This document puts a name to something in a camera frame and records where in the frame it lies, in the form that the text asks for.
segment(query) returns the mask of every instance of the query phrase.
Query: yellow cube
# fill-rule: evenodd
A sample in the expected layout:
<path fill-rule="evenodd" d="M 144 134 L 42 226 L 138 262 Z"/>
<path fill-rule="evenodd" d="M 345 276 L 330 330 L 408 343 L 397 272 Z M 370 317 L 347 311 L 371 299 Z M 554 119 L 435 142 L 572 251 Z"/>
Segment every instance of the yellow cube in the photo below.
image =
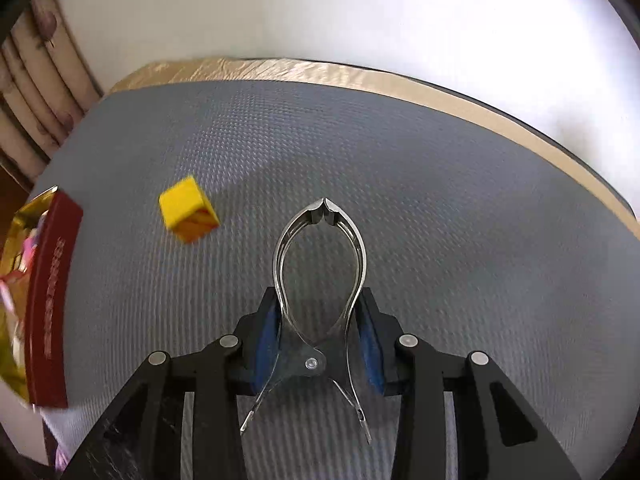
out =
<path fill-rule="evenodd" d="M 162 193 L 159 202 L 164 225 L 185 243 L 220 225 L 209 199 L 191 175 Z"/>

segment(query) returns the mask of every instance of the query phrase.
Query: metal tongs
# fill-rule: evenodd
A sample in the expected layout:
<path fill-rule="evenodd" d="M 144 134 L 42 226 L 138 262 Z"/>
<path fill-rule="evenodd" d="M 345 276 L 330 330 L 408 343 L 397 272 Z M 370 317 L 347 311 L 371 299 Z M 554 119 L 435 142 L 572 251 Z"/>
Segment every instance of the metal tongs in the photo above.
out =
<path fill-rule="evenodd" d="M 350 242 L 356 258 L 356 276 L 347 303 L 326 335 L 317 342 L 310 341 L 296 326 L 289 309 L 289 301 L 284 290 L 282 271 L 284 257 L 291 242 L 305 227 L 317 224 L 321 219 L 337 227 Z M 367 273 L 367 254 L 362 236 L 347 214 L 329 199 L 321 198 L 295 215 L 284 228 L 273 253 L 273 283 L 280 303 L 281 324 L 278 355 L 270 378 L 258 394 L 254 405 L 247 414 L 240 433 L 244 433 L 264 397 L 278 384 L 290 377 L 326 376 L 338 387 L 340 393 L 356 410 L 360 425 L 365 431 L 367 442 L 371 443 L 371 433 L 364 412 L 358 400 L 349 363 L 348 334 L 353 307 L 362 290 Z"/>

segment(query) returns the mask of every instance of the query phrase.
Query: white backdrop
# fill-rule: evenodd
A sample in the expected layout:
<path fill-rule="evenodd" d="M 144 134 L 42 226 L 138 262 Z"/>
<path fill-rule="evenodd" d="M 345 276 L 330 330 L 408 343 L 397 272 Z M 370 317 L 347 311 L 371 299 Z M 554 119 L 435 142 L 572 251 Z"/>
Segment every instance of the white backdrop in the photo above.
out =
<path fill-rule="evenodd" d="M 640 50 L 607 0 L 60 0 L 103 89 L 144 64 L 292 57 L 467 94 L 591 164 L 640 214 Z"/>

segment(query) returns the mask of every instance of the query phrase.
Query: silver screw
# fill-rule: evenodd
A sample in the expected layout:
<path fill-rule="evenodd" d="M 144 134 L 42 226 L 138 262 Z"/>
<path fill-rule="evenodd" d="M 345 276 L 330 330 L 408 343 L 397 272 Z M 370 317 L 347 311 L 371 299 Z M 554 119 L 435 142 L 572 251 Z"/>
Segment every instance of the silver screw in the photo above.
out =
<path fill-rule="evenodd" d="M 406 346 L 408 348 L 413 348 L 418 345 L 418 338 L 412 334 L 402 334 L 399 341 L 402 346 Z"/>
<path fill-rule="evenodd" d="M 484 366 L 489 362 L 489 356 L 484 352 L 473 352 L 471 354 L 471 360 L 477 365 Z"/>
<path fill-rule="evenodd" d="M 166 361 L 166 355 L 164 355 L 164 352 L 153 352 L 150 356 L 149 356 L 149 362 L 153 365 L 161 365 L 162 363 L 164 363 Z"/>
<path fill-rule="evenodd" d="M 220 338 L 220 346 L 224 348 L 233 348 L 238 344 L 238 338 L 233 334 L 223 335 Z"/>

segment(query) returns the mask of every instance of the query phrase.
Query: tan edge trim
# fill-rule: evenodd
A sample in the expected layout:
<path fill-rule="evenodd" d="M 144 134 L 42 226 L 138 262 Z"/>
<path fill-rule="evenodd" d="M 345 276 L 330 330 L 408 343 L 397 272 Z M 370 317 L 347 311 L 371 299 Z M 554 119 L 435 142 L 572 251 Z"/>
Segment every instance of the tan edge trim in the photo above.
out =
<path fill-rule="evenodd" d="M 117 83 L 111 93 L 195 81 L 265 80 L 350 88 L 426 106 L 478 124 L 531 150 L 599 199 L 640 240 L 640 223 L 617 197 L 562 150 L 496 112 L 403 76 L 295 59 L 240 60 L 224 57 L 150 63 Z"/>

